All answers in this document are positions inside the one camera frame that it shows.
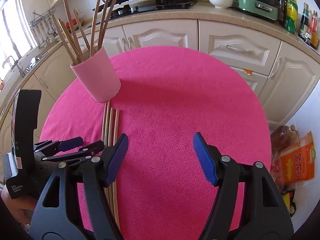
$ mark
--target yellow package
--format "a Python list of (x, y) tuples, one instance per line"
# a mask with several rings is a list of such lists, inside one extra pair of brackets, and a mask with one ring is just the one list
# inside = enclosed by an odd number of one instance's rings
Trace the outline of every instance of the yellow package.
[(284, 185), (312, 179), (315, 175), (316, 151), (312, 133), (279, 152), (284, 174)]

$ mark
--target green appliance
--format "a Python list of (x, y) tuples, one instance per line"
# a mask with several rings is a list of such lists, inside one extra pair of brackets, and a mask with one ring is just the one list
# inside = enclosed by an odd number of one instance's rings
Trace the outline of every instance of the green appliance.
[(235, 8), (272, 22), (278, 20), (277, 3), (277, 0), (233, 0)]

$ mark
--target pink tablecloth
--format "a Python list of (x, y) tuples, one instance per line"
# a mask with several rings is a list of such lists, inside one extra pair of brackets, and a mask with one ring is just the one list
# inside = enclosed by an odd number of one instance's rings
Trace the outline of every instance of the pink tablecloth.
[[(198, 51), (149, 47), (111, 62), (122, 83), (111, 106), (121, 110), (119, 133), (129, 136), (117, 184), (121, 232), (126, 240), (197, 239), (217, 188), (202, 173), (194, 133), (240, 163), (259, 160), (270, 167), (263, 109), (234, 70)], [(99, 140), (103, 109), (75, 80), (51, 110), (41, 140), (81, 136), (84, 145)], [(243, 191), (240, 185), (231, 229), (239, 224)]]

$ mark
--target human hand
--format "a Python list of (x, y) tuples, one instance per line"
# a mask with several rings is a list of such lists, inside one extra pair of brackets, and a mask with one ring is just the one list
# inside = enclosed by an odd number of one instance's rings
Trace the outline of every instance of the human hand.
[(21, 224), (29, 224), (31, 219), (25, 210), (35, 210), (37, 200), (29, 195), (12, 199), (9, 195), (7, 186), (1, 192), (1, 198), (11, 215)]

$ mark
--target white bowl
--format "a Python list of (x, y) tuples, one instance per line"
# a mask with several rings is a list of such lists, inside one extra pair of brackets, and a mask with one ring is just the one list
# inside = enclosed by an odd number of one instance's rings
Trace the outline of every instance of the white bowl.
[(215, 8), (227, 9), (229, 8), (233, 0), (209, 0), (209, 2), (215, 6)]

